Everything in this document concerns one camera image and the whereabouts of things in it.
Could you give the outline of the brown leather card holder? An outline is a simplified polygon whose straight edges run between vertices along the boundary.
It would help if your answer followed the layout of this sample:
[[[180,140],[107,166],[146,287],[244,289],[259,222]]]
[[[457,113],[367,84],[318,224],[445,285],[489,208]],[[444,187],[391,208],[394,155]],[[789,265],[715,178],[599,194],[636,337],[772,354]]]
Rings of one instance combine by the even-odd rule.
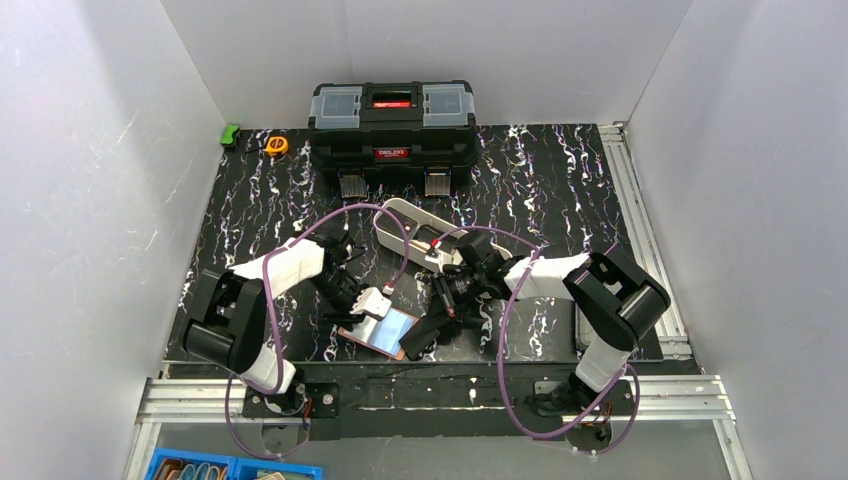
[[[338,334],[390,359],[403,360],[406,353],[400,340],[418,321],[418,317],[390,308],[383,319],[366,316],[363,321],[354,324],[352,330],[339,327]]]

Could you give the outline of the black VIP card stack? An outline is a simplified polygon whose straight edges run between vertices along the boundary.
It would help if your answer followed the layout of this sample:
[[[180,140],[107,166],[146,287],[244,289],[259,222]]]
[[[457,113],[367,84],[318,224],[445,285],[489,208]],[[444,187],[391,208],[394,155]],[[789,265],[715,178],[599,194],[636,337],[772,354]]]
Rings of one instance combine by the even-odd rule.
[[[416,250],[426,254],[433,246],[434,242],[443,236],[441,242],[436,246],[436,250],[445,254],[453,255],[457,253],[457,242],[464,234],[465,231],[458,230],[449,235],[445,235],[442,230],[435,226],[420,225],[415,231],[415,234],[412,236],[410,244],[411,248],[415,248]]]

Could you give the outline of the white plastic card tray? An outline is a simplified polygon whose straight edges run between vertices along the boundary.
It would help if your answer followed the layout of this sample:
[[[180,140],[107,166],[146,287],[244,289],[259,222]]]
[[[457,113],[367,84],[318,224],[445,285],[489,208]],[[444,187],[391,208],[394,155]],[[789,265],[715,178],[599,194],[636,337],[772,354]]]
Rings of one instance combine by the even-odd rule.
[[[458,239],[467,234],[466,230],[450,233],[436,247],[435,254],[428,255],[432,242],[456,226],[401,198],[390,198],[382,207],[393,214],[403,228],[399,229],[385,213],[376,213],[373,226],[380,245],[403,256],[406,249],[404,237],[407,237],[410,241],[409,261],[435,273],[439,273],[444,265],[462,263],[456,245]]]

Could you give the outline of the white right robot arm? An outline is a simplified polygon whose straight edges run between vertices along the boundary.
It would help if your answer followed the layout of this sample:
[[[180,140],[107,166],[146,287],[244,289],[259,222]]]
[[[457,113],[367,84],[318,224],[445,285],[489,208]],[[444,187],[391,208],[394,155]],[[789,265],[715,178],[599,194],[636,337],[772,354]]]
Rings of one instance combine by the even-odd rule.
[[[527,403],[536,412],[589,408],[671,307],[669,293],[617,245],[570,257],[547,259],[533,253],[506,258],[491,243],[492,231],[469,227],[456,241],[459,264],[443,265],[432,276],[428,309],[400,339],[400,346],[409,358],[420,357],[484,296],[510,303],[568,300],[595,336],[567,381],[548,393],[529,396]]]

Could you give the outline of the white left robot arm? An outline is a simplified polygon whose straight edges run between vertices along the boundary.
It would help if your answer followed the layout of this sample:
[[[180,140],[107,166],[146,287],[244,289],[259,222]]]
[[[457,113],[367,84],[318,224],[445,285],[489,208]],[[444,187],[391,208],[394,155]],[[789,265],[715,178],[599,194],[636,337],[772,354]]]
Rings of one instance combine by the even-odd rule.
[[[306,279],[329,304],[323,321],[351,329],[365,318],[351,309],[366,286],[345,266],[364,252],[348,233],[311,234],[270,261],[204,269],[179,336],[182,350],[261,386],[256,399],[282,416],[308,418],[328,412],[327,406],[315,406],[315,392],[304,384],[302,369],[279,359],[266,345],[266,288],[283,293]]]

